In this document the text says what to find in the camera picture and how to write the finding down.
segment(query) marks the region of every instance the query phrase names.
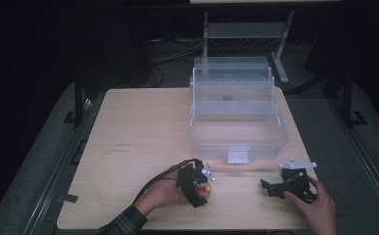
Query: clear plastic bin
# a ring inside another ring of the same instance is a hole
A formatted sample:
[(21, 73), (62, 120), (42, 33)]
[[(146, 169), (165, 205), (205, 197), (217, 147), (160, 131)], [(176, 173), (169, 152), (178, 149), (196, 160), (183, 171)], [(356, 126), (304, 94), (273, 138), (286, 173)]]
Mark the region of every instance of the clear plastic bin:
[(191, 79), (192, 157), (230, 164), (277, 157), (288, 135), (265, 57), (196, 58)]

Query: person's left hand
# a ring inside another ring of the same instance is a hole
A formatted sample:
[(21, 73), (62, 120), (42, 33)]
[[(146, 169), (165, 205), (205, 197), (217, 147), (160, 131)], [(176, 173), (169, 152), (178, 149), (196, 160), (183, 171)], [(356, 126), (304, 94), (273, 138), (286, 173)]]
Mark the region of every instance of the person's left hand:
[(156, 208), (165, 207), (173, 203), (187, 202), (183, 192), (176, 188), (177, 170), (152, 184), (146, 192), (134, 203), (141, 213), (148, 215)]

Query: black tape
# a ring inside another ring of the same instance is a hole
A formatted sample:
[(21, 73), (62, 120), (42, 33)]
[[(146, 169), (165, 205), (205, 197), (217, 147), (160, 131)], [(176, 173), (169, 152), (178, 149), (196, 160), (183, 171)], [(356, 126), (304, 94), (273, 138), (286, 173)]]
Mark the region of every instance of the black tape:
[(65, 202), (70, 202), (70, 203), (76, 203), (76, 200), (78, 200), (78, 196), (67, 194), (64, 197)]

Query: black wire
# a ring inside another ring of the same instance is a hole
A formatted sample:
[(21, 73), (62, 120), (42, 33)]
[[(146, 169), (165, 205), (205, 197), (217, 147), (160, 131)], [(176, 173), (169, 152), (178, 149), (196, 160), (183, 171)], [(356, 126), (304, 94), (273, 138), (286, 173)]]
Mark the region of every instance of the black wire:
[(154, 62), (154, 63), (156, 64), (156, 66), (161, 66), (163, 64), (176, 63), (176, 62), (187, 63), (187, 64), (190, 64), (192, 67), (194, 66), (193, 62), (188, 62), (188, 61), (185, 61), (182, 59), (172, 59), (172, 60), (168, 60), (168, 61)]
[(152, 87), (153, 88), (157, 88), (160, 85), (162, 85), (162, 83), (165, 81), (165, 73), (162, 70), (158, 69), (158, 68), (153, 68), (153, 71), (158, 71), (162, 75), (161, 81), (158, 82), (158, 80), (155, 78), (155, 76), (153, 75), (153, 73), (151, 74), (151, 77), (153, 79), (155, 79), (155, 84), (152, 84)]
[(184, 56), (188, 56), (190, 54), (193, 54), (193, 53), (196, 53), (196, 52), (202, 51), (202, 50), (203, 50), (203, 42), (200, 43), (198, 46), (193, 47), (193, 48), (188, 49), (188, 50), (185, 50), (183, 52), (179, 52), (177, 54), (174, 54), (174, 55), (171, 55), (171, 56), (167, 56), (167, 57), (163, 57), (163, 58), (160, 58), (160, 59), (153, 59), (152, 62), (154, 62), (154, 63), (160, 63), (160, 62), (170, 61), (170, 60), (174, 60), (174, 59), (181, 58), (181, 57), (184, 57)]
[(146, 192), (146, 190), (152, 186), (152, 184), (154, 184), (156, 181), (159, 181), (163, 178), (165, 178), (166, 175), (174, 172), (175, 170), (185, 166), (185, 165), (188, 165), (190, 163), (194, 163), (194, 162), (200, 162), (200, 160), (198, 159), (190, 159), (190, 160), (185, 160), (183, 161), (182, 163), (180, 164), (176, 164), (176, 165), (173, 165), (171, 168), (163, 171), (162, 173), (156, 175), (154, 178), (152, 178), (149, 182), (146, 183), (146, 185), (144, 185), (144, 187), (140, 190), (140, 192), (137, 194), (136, 198), (134, 199), (133, 201), (133, 204), (137, 201), (138, 198), (141, 197), (141, 195), (144, 194), (144, 192)]

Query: sleeve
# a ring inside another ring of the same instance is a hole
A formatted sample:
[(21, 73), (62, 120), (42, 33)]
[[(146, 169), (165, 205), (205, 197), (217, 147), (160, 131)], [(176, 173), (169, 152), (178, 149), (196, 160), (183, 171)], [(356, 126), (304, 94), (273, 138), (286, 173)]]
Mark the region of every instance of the sleeve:
[(92, 235), (138, 234), (147, 218), (133, 205), (129, 206), (109, 224), (92, 232)]

